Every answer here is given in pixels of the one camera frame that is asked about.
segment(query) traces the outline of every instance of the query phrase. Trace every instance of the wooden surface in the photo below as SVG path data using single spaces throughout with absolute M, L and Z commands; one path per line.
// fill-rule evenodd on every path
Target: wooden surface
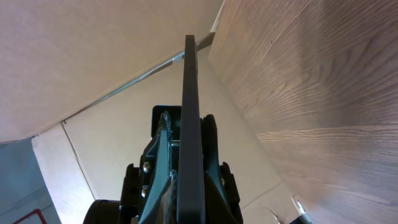
M 315 223 L 398 219 L 398 2 L 226 1 L 210 62 Z
M 219 83 L 207 61 L 209 49 L 198 53 L 200 114 L 216 118 L 220 162 L 227 162 L 234 174 L 245 223 L 274 223 L 267 207 L 290 223 L 298 216 L 292 193 Z M 66 120 L 64 127 L 95 198 L 119 200 L 127 165 L 139 163 L 150 141 L 152 108 L 180 105 L 182 78 L 179 61 Z
M 83 223 L 94 197 L 62 125 L 33 138 L 32 146 L 61 222 Z
M 2 1 L 0 142 L 52 127 L 206 37 L 222 0 Z

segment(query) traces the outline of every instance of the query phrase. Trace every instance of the silver screw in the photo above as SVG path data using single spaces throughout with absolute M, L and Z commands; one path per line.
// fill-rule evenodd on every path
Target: silver screw
M 142 169 L 145 173 L 148 173 L 150 170 L 150 162 L 144 162 L 144 164 L 142 165 Z
M 143 186 L 141 190 L 141 196 L 145 197 L 148 191 L 148 186 Z

